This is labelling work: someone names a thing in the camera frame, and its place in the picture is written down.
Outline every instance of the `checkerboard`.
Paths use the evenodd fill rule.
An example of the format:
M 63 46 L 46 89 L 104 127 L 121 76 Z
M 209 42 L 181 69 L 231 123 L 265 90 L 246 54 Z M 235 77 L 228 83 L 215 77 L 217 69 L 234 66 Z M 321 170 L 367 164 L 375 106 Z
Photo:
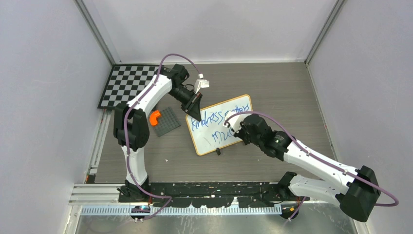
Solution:
M 98 108 L 112 110 L 121 102 L 128 102 L 149 83 L 158 69 L 157 65 L 114 65 Z

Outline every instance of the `whiteboard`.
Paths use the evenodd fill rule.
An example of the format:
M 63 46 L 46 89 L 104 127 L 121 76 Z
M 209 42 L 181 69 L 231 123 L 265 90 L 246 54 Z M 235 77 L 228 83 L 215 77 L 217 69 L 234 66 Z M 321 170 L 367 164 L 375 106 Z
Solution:
M 242 141 L 234 137 L 229 128 L 223 126 L 229 111 L 252 111 L 251 97 L 244 94 L 233 99 L 208 106 L 201 110 L 201 121 L 187 115 L 186 120 L 194 143 L 196 154 L 201 156 L 216 151 L 217 148 Z

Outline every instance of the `purple cable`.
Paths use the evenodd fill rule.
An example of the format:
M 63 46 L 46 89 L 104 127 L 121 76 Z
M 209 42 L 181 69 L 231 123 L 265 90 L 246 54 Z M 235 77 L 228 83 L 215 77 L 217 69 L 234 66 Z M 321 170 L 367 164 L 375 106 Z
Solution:
M 304 203 L 304 201 L 307 199 L 306 196 L 302 197 L 302 201 L 298 204 L 298 207 L 294 210 L 293 214 L 284 222 L 283 227 L 288 223 L 291 222 L 291 219 L 296 215 L 298 212 L 298 209 L 301 207 L 301 205 Z
M 288 137 L 290 137 L 290 139 L 291 139 L 302 151 L 304 151 L 306 154 L 308 154 L 308 151 L 307 151 L 304 147 L 302 147 L 300 144 L 298 144 L 298 142 L 296 141 L 296 139 L 287 131 L 286 128 L 284 128 L 284 126 L 282 126 L 278 121 L 276 121 L 275 119 L 273 119 L 272 117 L 270 117 L 270 116 L 268 116 L 268 115 L 266 115 L 266 114 L 263 114 L 263 113 L 260 113 L 260 112 L 255 112 L 255 111 L 239 112 L 239 113 L 236 113 L 236 114 L 231 115 L 227 120 L 225 120 L 224 124 L 227 124 L 227 123 L 228 123 L 228 120 L 230 120 L 232 117 L 237 116 L 237 115 L 242 115 L 242 114 L 257 114 L 257 115 L 260 115 L 260 116 L 264 116 L 264 117 L 268 118 L 269 120 L 273 121 L 274 123 L 276 123 L 276 124 L 288 135 Z M 322 158 L 319 158 L 319 157 L 315 156 L 315 155 L 312 154 L 312 153 L 310 153 L 309 155 L 310 155 L 311 157 L 315 158 L 316 160 L 324 163 L 324 164 L 327 165 L 327 166 L 330 166 L 330 167 L 332 167 L 332 168 L 334 168 L 334 169 L 336 169 L 336 170 L 338 170 L 338 171 L 340 171 L 340 172 L 344 172 L 344 169 L 342 169 L 342 168 L 340 168 L 340 167 L 338 167 L 338 166 L 336 166 L 336 165 L 334 165 L 334 164 L 332 164 L 332 163 L 330 163 L 330 162 L 327 162 L 326 160 L 324 160 L 324 159 L 322 159 Z M 371 186 L 371 187 L 373 187 L 373 188 L 375 188 L 375 189 L 383 192 L 384 194 L 386 194 L 387 196 L 389 196 L 391 199 L 394 200 L 394 203 L 390 203 L 390 204 L 386 204 L 386 203 L 376 203 L 375 206 L 392 207 L 392 206 L 397 206 L 397 205 L 399 204 L 399 200 L 398 200 L 393 194 L 391 194 L 390 192 L 388 192 L 388 191 L 380 188 L 379 186 L 377 186 L 377 185 L 375 185 L 375 184 L 373 184 L 373 183 L 371 183 L 371 182 L 369 182 L 369 181 L 367 181 L 367 180 L 365 180 L 365 179 L 363 179 L 363 178 L 358 177 L 357 175 L 355 175 L 355 174 L 353 174 L 353 173 L 347 172 L 347 175 L 349 175 L 349 176 L 351 176 L 351 177 L 353 177 L 353 178 L 355 178 L 355 179 L 357 179 L 357 180 L 359 180 L 359 181 L 361 181 L 361 182 L 363 182 L 363 183 L 365 183 L 365 184 L 367 184 L 367 185 L 369 185 L 369 186 Z
M 148 219 L 153 218 L 157 213 L 159 213 L 163 208 L 165 208 L 165 207 L 170 203 L 170 201 L 172 200 L 172 197 L 171 197 L 171 196 L 159 196 L 159 195 L 151 194 L 151 193 L 145 191 L 144 189 L 142 189 L 142 187 L 141 187 L 141 186 L 139 185 L 139 183 L 136 181 L 135 176 L 133 175 L 133 173 L 132 173 L 132 171 L 131 171 L 131 167 L 130 167 L 130 165 L 129 165 L 129 157 L 130 157 L 130 154 L 131 154 L 131 148 L 130 148 L 130 146 L 129 146 L 129 136 L 128 136 L 128 116 L 129 116 L 129 114 L 131 113 L 131 111 L 133 110 L 133 108 L 134 108 L 137 104 L 139 104 L 139 102 L 143 99 L 143 97 L 144 97 L 146 94 L 148 94 L 149 91 L 155 86 L 155 84 L 157 83 L 157 81 L 158 81 L 158 79 L 159 79 L 159 75 L 161 74 L 162 64 L 164 63 L 165 59 L 166 59 L 167 57 L 169 57 L 169 56 L 178 56 L 178 57 L 182 57 L 182 58 L 188 60 L 188 62 L 190 62 L 190 63 L 195 67 L 195 69 L 198 71 L 198 74 L 200 74 L 200 72 L 199 72 L 198 68 L 195 66 L 195 64 L 194 64 L 191 60 L 189 60 L 187 57 L 185 57 L 185 56 L 183 56 L 183 55 L 179 55 L 179 54 L 167 54 L 167 55 L 165 55 L 165 56 L 163 57 L 163 59 L 161 60 L 160 64 L 159 64 L 158 73 L 156 74 L 156 77 L 155 77 L 155 80 L 153 81 L 153 84 L 151 84 L 151 85 L 149 86 L 149 88 L 142 94 L 142 96 L 140 96 L 140 97 L 138 98 L 138 100 L 128 109 L 128 111 L 127 111 L 126 114 L 125 114 L 125 118 L 123 119 L 123 127 L 124 127 L 124 129 L 125 129 L 126 152 L 127 152 L 127 155 L 128 155 L 128 156 L 127 156 L 127 159 L 126 159 L 126 168 L 128 169 L 128 173 L 131 175 L 133 182 L 135 183 L 135 185 L 138 187 L 138 189 L 139 189 L 140 191 L 142 191 L 144 194 L 146 194 L 146 195 L 148 195 L 148 196 L 152 196 L 152 197 L 155 197 L 155 198 L 161 198 L 161 199 L 166 199 L 166 198 L 168 198 L 168 201 L 167 201 L 157 212 L 149 215 L 148 217 L 144 218 L 143 220 L 148 220 Z

